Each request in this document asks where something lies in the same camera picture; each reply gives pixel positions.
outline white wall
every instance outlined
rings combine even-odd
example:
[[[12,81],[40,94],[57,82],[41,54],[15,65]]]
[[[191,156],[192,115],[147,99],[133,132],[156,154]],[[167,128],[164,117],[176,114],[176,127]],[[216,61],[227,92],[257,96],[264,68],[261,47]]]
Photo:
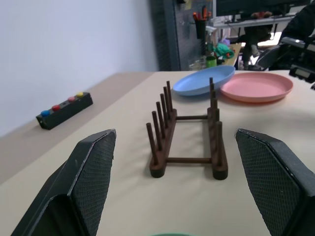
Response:
[[[0,0],[0,136],[116,72],[157,69],[147,0]]]

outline yellow button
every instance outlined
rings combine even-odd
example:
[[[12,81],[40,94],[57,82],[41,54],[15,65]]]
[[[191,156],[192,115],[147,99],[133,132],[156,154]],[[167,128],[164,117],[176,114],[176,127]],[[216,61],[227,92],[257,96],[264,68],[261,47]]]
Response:
[[[77,93],[77,97],[83,97],[83,93],[82,92]]]

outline pen holder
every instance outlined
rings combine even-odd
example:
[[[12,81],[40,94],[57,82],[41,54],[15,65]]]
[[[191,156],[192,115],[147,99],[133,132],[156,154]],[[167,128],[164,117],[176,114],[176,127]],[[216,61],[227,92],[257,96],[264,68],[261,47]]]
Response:
[[[206,20],[199,20],[195,22],[196,24],[196,32],[197,32],[197,38],[205,38],[206,36]]]

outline green bowl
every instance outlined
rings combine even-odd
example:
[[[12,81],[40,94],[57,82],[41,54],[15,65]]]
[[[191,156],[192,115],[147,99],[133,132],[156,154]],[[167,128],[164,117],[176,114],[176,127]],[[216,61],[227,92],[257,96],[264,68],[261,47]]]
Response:
[[[184,233],[166,233],[166,234],[157,234],[157,235],[152,235],[152,236],[194,236],[194,235],[189,235],[189,234],[184,234]]]

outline red button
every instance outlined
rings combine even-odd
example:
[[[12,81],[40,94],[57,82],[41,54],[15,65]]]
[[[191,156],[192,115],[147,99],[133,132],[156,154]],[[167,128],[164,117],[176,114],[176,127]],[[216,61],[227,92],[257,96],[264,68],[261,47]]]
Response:
[[[69,101],[69,102],[74,102],[74,100],[75,100],[75,97],[70,97],[70,98],[68,98],[68,101]]]
[[[53,109],[53,111],[55,112],[55,111],[60,109],[60,106],[59,105],[55,105],[51,109]]]

